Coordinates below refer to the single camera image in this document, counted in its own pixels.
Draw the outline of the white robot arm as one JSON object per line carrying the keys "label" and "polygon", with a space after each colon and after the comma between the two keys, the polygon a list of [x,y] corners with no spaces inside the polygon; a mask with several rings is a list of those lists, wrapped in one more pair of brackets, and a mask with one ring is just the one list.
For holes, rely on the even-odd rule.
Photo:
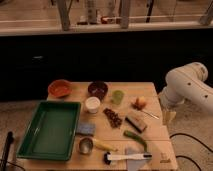
{"label": "white robot arm", "polygon": [[183,104],[186,99],[213,114],[213,88],[205,84],[207,78],[208,70],[200,62],[174,68],[166,74],[166,86],[159,93],[164,125],[176,116],[174,107]]}

